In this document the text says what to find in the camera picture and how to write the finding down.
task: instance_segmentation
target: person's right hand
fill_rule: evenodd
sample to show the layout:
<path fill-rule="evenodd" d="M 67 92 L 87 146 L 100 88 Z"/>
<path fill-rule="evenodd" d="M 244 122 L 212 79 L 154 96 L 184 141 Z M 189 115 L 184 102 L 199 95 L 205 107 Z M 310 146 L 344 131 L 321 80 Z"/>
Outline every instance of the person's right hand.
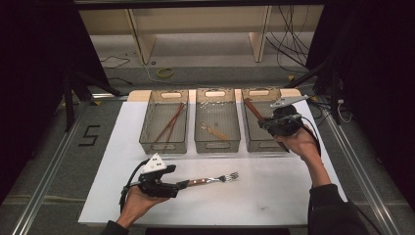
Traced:
<path fill-rule="evenodd" d="M 274 136 L 274 139 L 278 142 L 283 142 L 287 148 L 299 155 L 303 161 L 307 161 L 311 158 L 319 157 L 316 143 L 312 136 L 303 128 L 291 136 Z"/>

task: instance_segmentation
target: light wood edge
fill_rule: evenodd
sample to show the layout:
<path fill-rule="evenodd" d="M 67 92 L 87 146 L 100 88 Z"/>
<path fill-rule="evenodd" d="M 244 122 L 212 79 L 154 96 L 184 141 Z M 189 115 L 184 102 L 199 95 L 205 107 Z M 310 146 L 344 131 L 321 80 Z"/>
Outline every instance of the light wood edge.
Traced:
<path fill-rule="evenodd" d="M 127 102 L 148 102 L 151 92 L 151 90 L 131 91 L 128 95 Z M 283 88 L 281 89 L 281 95 L 283 97 L 300 96 L 301 93 L 296 88 Z M 235 89 L 235 97 L 237 101 L 241 101 L 241 89 Z M 189 90 L 189 101 L 196 101 L 196 90 Z"/>

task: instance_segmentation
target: hand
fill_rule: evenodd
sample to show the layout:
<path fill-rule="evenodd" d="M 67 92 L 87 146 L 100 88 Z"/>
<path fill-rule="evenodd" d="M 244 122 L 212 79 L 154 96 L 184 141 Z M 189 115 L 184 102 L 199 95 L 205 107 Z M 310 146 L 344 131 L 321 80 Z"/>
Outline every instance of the hand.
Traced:
<path fill-rule="evenodd" d="M 143 216 L 150 208 L 156 204 L 165 202 L 168 199 L 169 198 L 149 197 L 143 194 L 138 186 L 132 186 L 128 190 L 124 209 L 116 223 L 128 229 L 135 220 Z"/>
<path fill-rule="evenodd" d="M 305 128 L 311 131 L 308 125 L 305 125 Z M 303 128 L 300 128 L 294 135 L 274 136 L 274 139 L 278 142 L 283 142 L 287 148 L 299 155 L 305 162 L 316 157 L 320 158 L 314 139 Z"/>

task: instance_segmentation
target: person's left hand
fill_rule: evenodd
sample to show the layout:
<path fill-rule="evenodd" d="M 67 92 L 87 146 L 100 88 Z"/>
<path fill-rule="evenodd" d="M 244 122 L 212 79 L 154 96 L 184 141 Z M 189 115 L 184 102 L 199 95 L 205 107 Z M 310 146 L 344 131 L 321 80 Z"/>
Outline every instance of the person's left hand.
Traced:
<path fill-rule="evenodd" d="M 138 186 L 132 186 L 128 190 L 125 206 L 116 223 L 128 229 L 135 220 L 143 216 L 150 208 L 168 199 L 149 197 L 143 194 Z"/>

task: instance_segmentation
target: metal fork head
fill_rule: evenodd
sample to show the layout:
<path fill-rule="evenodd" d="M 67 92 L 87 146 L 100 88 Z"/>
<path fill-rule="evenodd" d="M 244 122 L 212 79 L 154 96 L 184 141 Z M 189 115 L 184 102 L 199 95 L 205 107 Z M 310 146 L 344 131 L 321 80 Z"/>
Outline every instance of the metal fork head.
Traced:
<path fill-rule="evenodd" d="M 239 177 L 238 172 L 233 172 L 231 174 L 225 174 L 219 177 L 219 180 L 222 182 L 230 182 Z"/>

